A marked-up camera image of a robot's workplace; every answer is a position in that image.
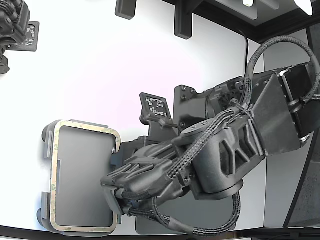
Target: black cable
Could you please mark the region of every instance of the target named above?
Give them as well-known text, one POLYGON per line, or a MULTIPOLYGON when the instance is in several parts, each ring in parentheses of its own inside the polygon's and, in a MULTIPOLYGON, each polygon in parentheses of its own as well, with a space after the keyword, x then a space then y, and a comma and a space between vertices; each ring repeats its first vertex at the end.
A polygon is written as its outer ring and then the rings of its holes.
POLYGON ((158 206, 157 206, 157 197, 153 197, 152 198, 152 209, 153 209, 153 213, 156 216, 156 218, 158 219, 159 223, 161 223, 163 226, 168 227, 169 226, 169 222, 167 222, 163 217, 162 214, 160 213, 158 206))
POLYGON ((249 39, 247 38, 247 36, 245 35, 245 33, 243 31, 241 31, 240 29, 237 29, 239 33, 241 33, 241 35, 244 37, 245 39, 245 62, 244 62, 244 65, 245 65, 245 69, 247 69, 247 66, 248 66, 248 61, 249 61, 249 58, 248 58, 248 55, 249 55, 249 39))
POLYGON ((232 200, 233 200, 233 210, 232 210, 231 217, 227 223, 217 228, 195 227, 193 234, 199 237, 212 237, 212 236, 220 235, 230 231, 231 228, 233 228, 233 226, 237 224, 237 221, 240 216, 240 211, 241 211, 240 193, 237 192, 235 195, 233 195, 232 200))
POLYGON ((258 59, 269 47, 271 47, 275 44, 278 44, 278 43, 292 43, 292 44, 299 46, 309 55, 309 57, 313 63, 316 80, 315 80, 315 83, 314 83, 312 89, 308 92, 308 94, 306 96, 304 96, 302 98, 302 101, 306 104, 307 102, 310 101, 312 96, 318 91, 318 87, 320 84, 320 65, 319 65, 319 61, 318 61, 317 57, 315 56, 315 54, 313 53, 311 48, 308 45, 306 45, 303 41, 301 41, 300 39, 297 39, 295 37, 277 36, 277 37, 274 37, 274 38, 266 41, 265 43, 263 43, 255 51, 255 53, 253 54, 253 56, 251 57, 251 59, 248 63, 248 66, 246 68, 245 75, 244 75, 245 93, 244 93, 244 97, 241 99, 241 104, 243 105, 243 108, 247 109, 248 106, 250 105, 250 101, 251 101, 251 97, 252 97, 254 69, 255 69, 255 66, 258 62, 258 59))
POLYGON ((220 112, 214 121, 208 126, 208 128, 202 133, 202 135, 194 141, 194 143, 187 149, 182 157, 168 170, 167 175, 171 179, 175 179, 177 175, 183 171, 199 152, 206 146, 210 138, 214 135, 215 131, 227 120, 231 119, 235 115, 234 111, 227 109, 220 112))
MULTIPOLYGON (((148 219, 151 219, 151 220, 154 220, 154 221, 160 223, 158 221, 157 217, 155 216, 154 212, 151 210, 141 210, 141 209, 137 209, 137 208, 130 208, 129 214, 131 216, 148 218, 148 219)), ((167 215, 162 214, 161 217, 167 222, 170 221, 170 217, 167 215)))

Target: gray metal panel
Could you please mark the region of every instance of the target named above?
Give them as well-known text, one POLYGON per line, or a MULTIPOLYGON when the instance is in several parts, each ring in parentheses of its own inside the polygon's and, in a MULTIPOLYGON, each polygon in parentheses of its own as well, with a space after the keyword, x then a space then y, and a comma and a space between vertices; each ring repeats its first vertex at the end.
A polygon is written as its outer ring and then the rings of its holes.
MULTIPOLYGON (((307 31, 297 31, 290 36, 308 44, 307 31)), ((264 52, 264 69, 266 71, 310 62, 308 54, 292 43, 282 42, 273 45, 264 52)))
MULTIPOLYGON (((291 34, 306 44, 306 30, 291 34)), ((266 71, 309 62, 308 55, 291 43, 279 43, 264 53, 266 71)), ((305 166, 311 138, 307 145, 297 151, 268 157, 266 170, 266 195, 264 226, 282 228, 296 193, 305 166)))
POLYGON ((73 227, 110 227, 110 210, 100 179, 111 172, 114 137, 63 126, 59 134, 56 223, 73 227))
POLYGON ((313 133, 299 150, 270 156, 266 165, 264 226, 282 228, 305 166, 313 133))

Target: black robot arm segment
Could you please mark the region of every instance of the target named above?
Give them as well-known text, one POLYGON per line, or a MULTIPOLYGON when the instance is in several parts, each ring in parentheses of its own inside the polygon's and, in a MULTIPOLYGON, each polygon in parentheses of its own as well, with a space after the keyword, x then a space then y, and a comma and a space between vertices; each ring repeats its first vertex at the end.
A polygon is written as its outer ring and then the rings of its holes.
POLYGON ((166 228, 201 237, 232 230, 240 215, 243 177, 267 156, 302 148, 320 127, 317 58, 300 40, 281 36, 263 44, 245 77, 203 93, 174 90, 171 118, 164 98, 142 93, 140 120, 149 135, 121 145, 123 165, 101 180, 119 215, 141 216, 166 228), (275 43, 302 47, 311 63, 253 74, 260 55, 275 43), (233 199, 229 221, 218 228, 188 226, 159 212, 161 204, 192 192, 196 200, 233 199))

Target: black bracket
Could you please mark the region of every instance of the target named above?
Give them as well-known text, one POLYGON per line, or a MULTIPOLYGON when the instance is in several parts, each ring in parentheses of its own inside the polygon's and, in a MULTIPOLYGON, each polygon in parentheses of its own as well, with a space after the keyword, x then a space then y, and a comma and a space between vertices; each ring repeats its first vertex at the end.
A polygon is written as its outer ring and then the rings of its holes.
POLYGON ((204 0, 176 0, 174 35, 183 39, 192 37, 193 12, 204 0))
MULTIPOLYGON (((176 0, 174 35, 183 39, 192 37, 193 12, 204 0, 176 0)), ((137 0, 117 0, 115 15, 131 20, 136 14, 137 0)))
POLYGON ((137 0, 116 0, 115 15, 131 20, 136 14, 137 0))

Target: black plastic housing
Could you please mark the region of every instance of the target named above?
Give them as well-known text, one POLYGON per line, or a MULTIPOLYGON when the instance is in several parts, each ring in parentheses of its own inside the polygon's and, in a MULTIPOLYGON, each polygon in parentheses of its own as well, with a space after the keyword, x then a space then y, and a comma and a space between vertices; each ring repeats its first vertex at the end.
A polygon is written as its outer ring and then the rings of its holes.
POLYGON ((23 1, 21 7, 16 7, 19 15, 18 21, 12 21, 10 17, 0 10, 0 45, 20 44, 25 41, 30 11, 23 1))
MULTIPOLYGON (((172 141, 179 155, 183 155, 212 121, 209 119, 191 126, 172 141)), ((229 195, 231 188, 237 188, 239 182, 241 185, 242 178, 264 158, 253 124, 248 116, 244 116, 216 133, 192 161, 192 166, 203 192, 211 195, 211 199, 218 200, 225 198, 225 191, 229 195)))

